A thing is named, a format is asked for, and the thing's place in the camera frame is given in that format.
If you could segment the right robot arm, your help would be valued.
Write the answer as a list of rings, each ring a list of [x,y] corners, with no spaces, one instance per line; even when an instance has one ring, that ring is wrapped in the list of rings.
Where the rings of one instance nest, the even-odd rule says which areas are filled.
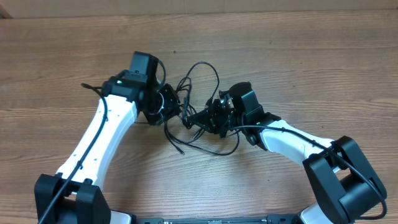
[[[266,113],[249,82],[220,91],[188,120],[222,138],[229,131],[243,133],[251,145],[301,165],[316,202],[297,215],[296,223],[354,223],[387,213],[386,188],[356,141],[316,137]]]

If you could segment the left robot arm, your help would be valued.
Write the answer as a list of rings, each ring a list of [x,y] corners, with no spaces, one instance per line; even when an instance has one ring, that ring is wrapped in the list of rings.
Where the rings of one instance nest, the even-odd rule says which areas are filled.
[[[134,52],[129,69],[101,86],[83,87],[99,95],[96,113],[71,156],[55,175],[42,174],[34,186],[39,223],[136,223],[136,216],[110,209],[103,184],[127,130],[143,113],[148,124],[161,125],[177,110],[177,97],[157,78],[164,64]]]

